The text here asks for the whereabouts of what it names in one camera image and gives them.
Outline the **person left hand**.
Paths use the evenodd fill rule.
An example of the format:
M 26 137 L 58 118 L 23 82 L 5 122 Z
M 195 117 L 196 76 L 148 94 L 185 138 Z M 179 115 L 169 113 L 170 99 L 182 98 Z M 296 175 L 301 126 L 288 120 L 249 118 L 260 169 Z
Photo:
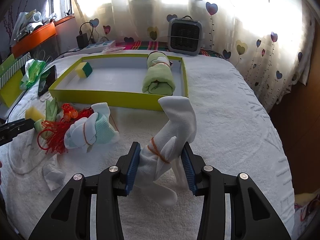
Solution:
M 3 164 L 2 164 L 2 162 L 0 161 L 0 185 L 2 184 L 2 172 L 1 172 L 2 167 L 3 167 Z

